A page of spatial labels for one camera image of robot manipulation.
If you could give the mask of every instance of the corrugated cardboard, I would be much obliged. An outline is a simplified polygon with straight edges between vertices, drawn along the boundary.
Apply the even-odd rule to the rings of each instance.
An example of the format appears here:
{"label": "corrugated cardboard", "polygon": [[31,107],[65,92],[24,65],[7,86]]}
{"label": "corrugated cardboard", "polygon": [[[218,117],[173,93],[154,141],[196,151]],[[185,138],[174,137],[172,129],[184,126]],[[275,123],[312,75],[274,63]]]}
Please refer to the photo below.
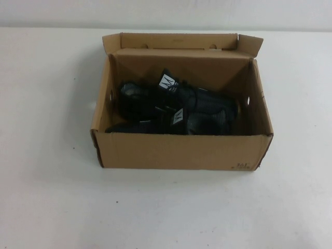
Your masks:
{"label": "corrugated cardboard", "polygon": [[[254,59],[263,39],[237,34],[130,34],[103,37],[105,60],[91,136],[105,168],[253,171],[273,138]],[[232,136],[104,133],[123,122],[117,88],[124,80],[158,84],[164,68],[191,85],[235,96]]]}

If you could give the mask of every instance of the black sneaker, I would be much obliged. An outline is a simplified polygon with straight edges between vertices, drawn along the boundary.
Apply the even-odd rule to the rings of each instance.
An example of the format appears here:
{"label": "black sneaker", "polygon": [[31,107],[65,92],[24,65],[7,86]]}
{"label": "black sneaker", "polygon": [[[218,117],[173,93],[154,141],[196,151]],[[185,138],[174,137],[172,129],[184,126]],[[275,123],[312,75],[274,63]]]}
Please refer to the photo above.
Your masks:
{"label": "black sneaker", "polygon": [[154,120],[120,123],[106,129],[105,132],[177,135],[229,135],[230,125],[225,110],[210,115],[204,113],[188,113],[187,110],[182,108],[173,116],[165,114]]}
{"label": "black sneaker", "polygon": [[144,121],[164,114],[173,115],[183,107],[189,112],[206,114],[224,110],[230,121],[236,118],[238,105],[234,99],[178,82],[164,70],[158,86],[139,86],[132,81],[123,83],[119,89],[120,115],[130,121]]}
{"label": "black sneaker", "polygon": [[224,110],[230,121],[234,120],[238,114],[239,105],[235,99],[193,87],[185,81],[179,84],[168,70],[163,71],[159,87],[166,96],[175,97],[189,112],[216,114]]}
{"label": "black sneaker", "polygon": [[139,86],[130,81],[119,89],[119,114],[127,120],[145,121],[164,114],[174,114],[181,103],[174,95],[160,91],[157,86]]}

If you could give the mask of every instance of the shoe label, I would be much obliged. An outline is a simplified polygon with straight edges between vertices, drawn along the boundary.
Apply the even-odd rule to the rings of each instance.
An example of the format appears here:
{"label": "shoe label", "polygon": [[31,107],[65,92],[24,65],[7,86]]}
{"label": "shoe label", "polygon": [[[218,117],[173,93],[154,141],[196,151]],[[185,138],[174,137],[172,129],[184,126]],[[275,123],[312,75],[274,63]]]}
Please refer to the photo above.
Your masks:
{"label": "shoe label", "polygon": [[176,124],[181,120],[183,120],[183,108],[174,115],[173,124]]}
{"label": "shoe label", "polygon": [[165,89],[169,89],[170,91],[172,92],[175,92],[176,89],[172,86],[175,86],[177,85],[177,82],[175,81],[175,79],[171,78],[170,76],[164,74],[160,83],[159,83],[159,86],[162,87],[162,88],[165,88]]}

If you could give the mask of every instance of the box flap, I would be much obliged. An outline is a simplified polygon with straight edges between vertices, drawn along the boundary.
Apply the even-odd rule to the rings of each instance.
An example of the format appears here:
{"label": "box flap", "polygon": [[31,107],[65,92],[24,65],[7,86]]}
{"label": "box flap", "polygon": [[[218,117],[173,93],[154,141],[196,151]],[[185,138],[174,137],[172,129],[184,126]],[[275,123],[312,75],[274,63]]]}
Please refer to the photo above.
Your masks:
{"label": "box flap", "polygon": [[121,34],[103,36],[103,44],[106,54],[112,54],[121,49]]}
{"label": "box flap", "polygon": [[262,38],[239,35],[238,51],[250,54],[253,58],[257,57],[260,47],[263,43]]}
{"label": "box flap", "polygon": [[236,49],[237,34],[122,33],[122,48]]}

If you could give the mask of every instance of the white backdrop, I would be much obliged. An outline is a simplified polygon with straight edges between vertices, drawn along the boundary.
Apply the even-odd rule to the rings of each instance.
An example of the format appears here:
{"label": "white backdrop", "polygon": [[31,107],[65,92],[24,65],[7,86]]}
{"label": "white backdrop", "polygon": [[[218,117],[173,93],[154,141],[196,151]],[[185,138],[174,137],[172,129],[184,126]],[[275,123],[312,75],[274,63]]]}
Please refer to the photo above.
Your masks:
{"label": "white backdrop", "polygon": [[0,26],[332,31],[329,0],[0,0]]}

